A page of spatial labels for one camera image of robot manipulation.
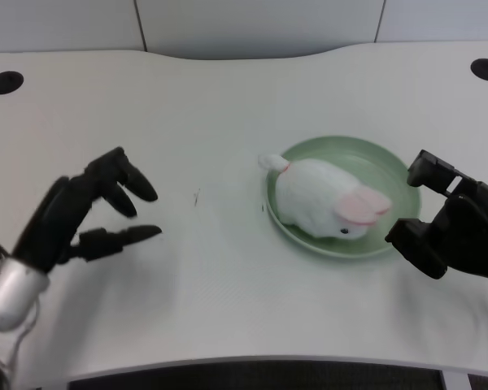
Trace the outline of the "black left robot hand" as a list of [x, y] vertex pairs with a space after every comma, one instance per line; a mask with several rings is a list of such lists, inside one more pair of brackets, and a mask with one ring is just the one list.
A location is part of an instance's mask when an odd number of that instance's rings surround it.
[[157, 192], [149, 180], [127, 158], [124, 149], [116, 147], [96, 158], [76, 176], [62, 176], [46, 193], [32, 218], [17, 240], [11, 257], [44, 273], [74, 258], [87, 262], [106, 258], [162, 233], [155, 225], [128, 227], [109, 232], [103, 227], [79, 234], [79, 226], [100, 198], [115, 211], [132, 219], [137, 211], [130, 191], [145, 202], [155, 202]]

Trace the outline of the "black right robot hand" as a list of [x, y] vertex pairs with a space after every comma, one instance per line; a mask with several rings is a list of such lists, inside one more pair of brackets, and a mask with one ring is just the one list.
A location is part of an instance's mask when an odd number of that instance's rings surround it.
[[425, 186], [446, 200], [429, 223], [398, 219], [386, 242], [432, 279], [450, 268], [488, 278], [488, 185], [424, 149], [408, 168], [407, 184]]

